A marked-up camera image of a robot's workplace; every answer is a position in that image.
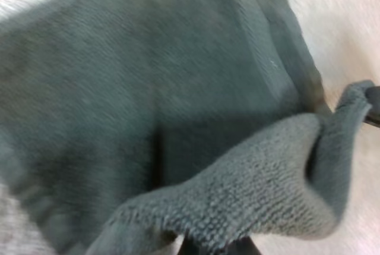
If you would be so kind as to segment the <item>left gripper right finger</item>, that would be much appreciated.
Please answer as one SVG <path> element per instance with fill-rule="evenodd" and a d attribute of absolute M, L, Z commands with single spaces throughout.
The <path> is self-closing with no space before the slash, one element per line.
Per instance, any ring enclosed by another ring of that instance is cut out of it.
<path fill-rule="evenodd" d="M 220 252 L 222 255 L 261 255 L 250 236 L 234 240 Z"/>

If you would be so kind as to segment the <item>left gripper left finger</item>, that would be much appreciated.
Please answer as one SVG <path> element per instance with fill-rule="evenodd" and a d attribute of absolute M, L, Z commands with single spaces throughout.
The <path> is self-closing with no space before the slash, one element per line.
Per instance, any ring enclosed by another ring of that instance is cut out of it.
<path fill-rule="evenodd" d="M 212 251 L 209 248 L 199 245 L 192 238 L 185 236 L 179 248 L 178 255 L 216 255 L 219 251 Z"/>

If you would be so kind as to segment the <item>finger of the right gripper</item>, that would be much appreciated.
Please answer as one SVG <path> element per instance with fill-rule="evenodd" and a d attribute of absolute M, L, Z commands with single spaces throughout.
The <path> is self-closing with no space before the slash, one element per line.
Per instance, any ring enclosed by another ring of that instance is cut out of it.
<path fill-rule="evenodd" d="M 380 87 L 374 86 L 366 89 L 365 96 L 371 105 L 369 112 L 366 114 L 365 123 L 374 127 L 380 127 Z"/>

